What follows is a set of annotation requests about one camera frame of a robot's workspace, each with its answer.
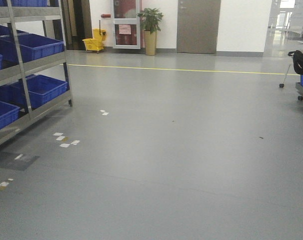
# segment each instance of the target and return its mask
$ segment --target yellow floor line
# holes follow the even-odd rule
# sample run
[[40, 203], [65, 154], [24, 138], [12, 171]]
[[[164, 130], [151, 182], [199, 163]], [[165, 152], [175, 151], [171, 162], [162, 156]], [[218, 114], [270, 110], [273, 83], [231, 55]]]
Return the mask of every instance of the yellow floor line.
[[175, 68], [156, 68], [156, 67], [139, 67], [139, 66], [102, 66], [102, 65], [84, 65], [68, 64], [68, 66], [93, 67], [93, 68], [112, 68], [112, 69], [140, 69], [140, 70], [163, 70], [163, 71], [181, 71], [181, 72], [202, 72], [202, 73], [231, 73], [231, 74], [263, 74], [263, 75], [285, 75], [285, 73], [276, 72], [256, 72], [256, 71], [224, 71], [224, 70], [196, 70], [196, 69], [175, 69]]

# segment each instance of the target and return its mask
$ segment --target potted plant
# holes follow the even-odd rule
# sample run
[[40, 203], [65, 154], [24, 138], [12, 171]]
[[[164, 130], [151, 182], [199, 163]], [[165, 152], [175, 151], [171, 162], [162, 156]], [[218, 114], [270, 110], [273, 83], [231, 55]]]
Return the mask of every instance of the potted plant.
[[159, 8], [145, 8], [137, 16], [140, 17], [140, 25], [143, 29], [146, 55], [153, 56], [156, 54], [157, 31], [161, 30], [159, 23], [164, 15]]

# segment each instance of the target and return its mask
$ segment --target dark mat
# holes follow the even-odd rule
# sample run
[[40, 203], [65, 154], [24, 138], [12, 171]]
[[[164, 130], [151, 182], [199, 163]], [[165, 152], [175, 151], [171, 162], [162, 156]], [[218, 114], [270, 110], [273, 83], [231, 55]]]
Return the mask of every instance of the dark mat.
[[0, 151], [0, 169], [25, 171], [39, 156]]

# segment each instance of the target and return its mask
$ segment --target black bag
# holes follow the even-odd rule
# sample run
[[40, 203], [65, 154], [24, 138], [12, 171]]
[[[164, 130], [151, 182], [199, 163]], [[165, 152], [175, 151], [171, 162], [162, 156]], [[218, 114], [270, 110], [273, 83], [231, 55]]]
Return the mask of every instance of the black bag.
[[303, 53], [299, 50], [290, 51], [288, 56], [293, 56], [293, 69], [299, 75], [303, 75]]

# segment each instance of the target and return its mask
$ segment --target fire extinguisher cabinet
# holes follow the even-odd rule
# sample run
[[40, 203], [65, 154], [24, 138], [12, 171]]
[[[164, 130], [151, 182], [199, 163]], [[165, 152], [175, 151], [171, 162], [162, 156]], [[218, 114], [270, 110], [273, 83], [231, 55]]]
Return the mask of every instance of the fire extinguisher cabinet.
[[114, 49], [141, 49], [140, 18], [142, 0], [111, 0]]

